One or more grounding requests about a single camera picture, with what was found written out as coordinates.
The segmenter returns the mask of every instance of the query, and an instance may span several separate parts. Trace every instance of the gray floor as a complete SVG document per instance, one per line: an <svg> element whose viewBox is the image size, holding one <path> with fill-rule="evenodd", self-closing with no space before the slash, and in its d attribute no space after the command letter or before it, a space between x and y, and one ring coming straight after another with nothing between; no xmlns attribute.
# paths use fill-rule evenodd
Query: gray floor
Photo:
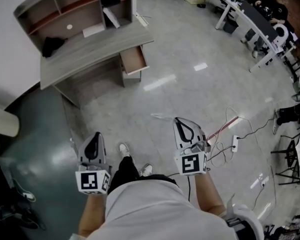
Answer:
<svg viewBox="0 0 300 240"><path fill-rule="evenodd" d="M150 68L142 73L142 82L123 88L111 73L90 79L76 90L81 111L66 109L67 118L75 121L72 125L81 128L84 137L96 131L103 134L113 172L121 160L118 143L126 142L138 169L150 162L155 173L176 173L170 119L175 116L198 123L209 135L224 124L227 107L249 119L255 130L273 116L275 108L294 104L290 75L281 61L275 59L255 73L248 71L256 60L251 56L253 41L249 46L240 43L249 29L240 19L239 28L229 35L214 28L220 15L212 12L212 6L199 9L184 0L138 0L137 4L140 15L151 17L146 20L155 38L144 46ZM194 66L202 63L207 67L195 71ZM60 99L51 90L31 94L27 106L17 113L20 135L2 156L22 186L36 195L33 208L48 228L28 230L31 239L67 239L77 231L86 199L76 189L76 155L64 146L69 144L70 131L64 128ZM155 118L153 113L165 118ZM229 109L227 116L230 120L235 113ZM235 194L235 203L252 209L261 191L258 179L269 176L254 209L260 220L279 226L297 212L300 189L278 186L284 179L273 178L272 171L283 170L285 161L282 156L270 155L270 151L288 146L289 141L280 140L280 134L293 136L296 129L289 123L274 136L269 123L256 134L260 148L256 137L250 135L239 141L231 161L231 152L225 152L226 165L216 167L224 163L222 154L213 159L216 166L208 163L225 203ZM242 137L250 131L249 123L241 120L225 129L219 141L228 147L234 134ZM187 195L187 179L180 175L174 179ZM193 179L191 184L190 200L197 206Z"/></svg>
<svg viewBox="0 0 300 240"><path fill-rule="evenodd" d="M172 122L154 118L153 113L190 119L209 135L225 122L229 106L256 129L273 116L275 108L294 104L290 75L281 61L275 59L269 66L249 72L257 60L251 56L253 40L248 46L240 43L249 30L240 19L239 28L230 35L215 29L220 14L214 14L209 4L200 9L184 0L137 0L137 10L147 16L155 39L144 46L150 68L142 73L142 82L123 88L106 76L77 90L87 134L100 131L104 135L108 161L114 170L120 162L117 145L126 142L138 168L150 162L156 173L169 175L177 171ZM207 67L195 71L194 66L202 63ZM228 119L234 116L229 109ZM250 131L249 123L242 120L225 130L219 140L228 147L232 135L242 137ZM287 139L279 143L280 134L293 136L296 132L296 126L290 123L274 136L269 123L257 133L262 151L251 135L239 142L238 152L225 166L214 167L209 162L223 201L235 193L235 202L253 208L262 188L254 182L270 176L254 209L257 216L265 223L283 224L295 213L300 190L279 187L277 183L283 182L282 178L275 177L273 181L270 166L275 173L286 165L279 155L270 156L270 151L287 147ZM230 160L231 152L225 155ZM213 161L222 165L224 157L219 155ZM188 193L187 179L175 179ZM191 201L196 205L194 186L191 189Z"/></svg>

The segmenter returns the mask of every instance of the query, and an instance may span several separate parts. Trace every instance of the tile floor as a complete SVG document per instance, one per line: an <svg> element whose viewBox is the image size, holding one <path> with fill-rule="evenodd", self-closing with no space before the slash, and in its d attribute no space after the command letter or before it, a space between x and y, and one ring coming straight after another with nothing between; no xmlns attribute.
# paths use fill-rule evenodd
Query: tile floor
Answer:
<svg viewBox="0 0 300 240"><path fill-rule="evenodd" d="M142 73L142 82L123 88L111 75L82 86L77 90L84 120L84 135L99 131L103 134L108 163L118 168L119 142L126 142L137 168L154 164L160 174L177 172L173 156L176 149L172 122L179 116L199 125L207 135L217 131L226 120L226 108L232 107L239 116L251 121L253 129L263 126L273 116L275 108L294 104L290 75L279 59L254 73L249 67L256 63L248 46L240 43L249 27L238 19L239 28L232 34L216 30L220 15L212 5L197 8L184 0L137 0L137 11L146 16L154 42L144 46L150 68ZM206 68L195 70L205 63ZM157 119L161 113L165 119ZM235 113L228 110L228 119ZM239 141L238 152L227 164L215 167L208 162L216 187L226 203L235 194L234 202L251 209L255 205L261 184L257 179L270 180L260 194L254 212L263 223L283 225L299 208L300 189L278 186L282 178L272 176L285 168L279 155L270 151L286 148L288 140L280 141L280 134L297 132L296 125L284 125L279 133L272 133L272 121L257 132ZM220 135L219 141L228 147L232 136L244 136L251 131L242 120ZM213 159L216 166L224 163L220 154ZM174 179L188 194L188 182L183 176ZM197 205L194 181L191 181L191 202Z"/></svg>

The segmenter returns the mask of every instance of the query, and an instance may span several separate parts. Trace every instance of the hand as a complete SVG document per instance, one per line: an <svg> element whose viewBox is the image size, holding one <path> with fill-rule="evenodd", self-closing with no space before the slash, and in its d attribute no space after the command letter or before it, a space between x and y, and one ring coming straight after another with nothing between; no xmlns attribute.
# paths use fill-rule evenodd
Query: hand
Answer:
<svg viewBox="0 0 300 240"><path fill-rule="evenodd" d="M270 19L270 23L279 23L279 20L276 18Z"/></svg>

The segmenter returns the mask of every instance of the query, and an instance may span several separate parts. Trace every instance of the person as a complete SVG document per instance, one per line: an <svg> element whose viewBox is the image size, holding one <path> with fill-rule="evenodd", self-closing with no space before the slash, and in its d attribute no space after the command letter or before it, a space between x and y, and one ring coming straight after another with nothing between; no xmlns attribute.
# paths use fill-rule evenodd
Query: person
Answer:
<svg viewBox="0 0 300 240"><path fill-rule="evenodd" d="M286 108L279 108L274 111L274 120L272 132L277 134L279 127L282 124L289 122L297 122L300 120L300 103Z"/></svg>
<svg viewBox="0 0 300 240"><path fill-rule="evenodd" d="M106 204L103 195L88 196L79 223L80 236L88 240L237 240L236 234L243 229L239 227L236 233L221 218L227 216L226 208L209 173L194 176L197 209L173 179L152 174L151 164L138 172L126 144L121 143L119 151L122 161L108 189ZM247 230L252 228L258 228L263 235L259 222Z"/></svg>
<svg viewBox="0 0 300 240"><path fill-rule="evenodd" d="M271 0L270 4L266 4L266 6L269 6L272 9L272 18L270 19L270 23L272 26L275 24L285 24L287 18L288 18L288 10L286 6L284 5L285 0ZM259 6L262 4L262 1L256 1L255 6ZM255 31L251 28L245 36L241 39L241 43L245 44L248 41L250 41L254 35ZM258 56L258 52L264 45L264 40L261 36L259 36L258 40L256 41L256 44L252 51L252 56L256 59Z"/></svg>

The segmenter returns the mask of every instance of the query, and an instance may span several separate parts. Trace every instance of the shelving unit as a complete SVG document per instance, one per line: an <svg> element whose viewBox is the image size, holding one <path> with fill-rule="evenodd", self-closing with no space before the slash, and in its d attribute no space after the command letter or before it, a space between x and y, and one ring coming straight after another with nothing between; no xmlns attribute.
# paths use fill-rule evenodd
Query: shelving unit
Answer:
<svg viewBox="0 0 300 240"><path fill-rule="evenodd" d="M112 6L121 25L132 22L132 0L120 0ZM14 11L14 16L41 52L46 37L69 39L83 29L112 23L104 15L101 0L26 0Z"/></svg>

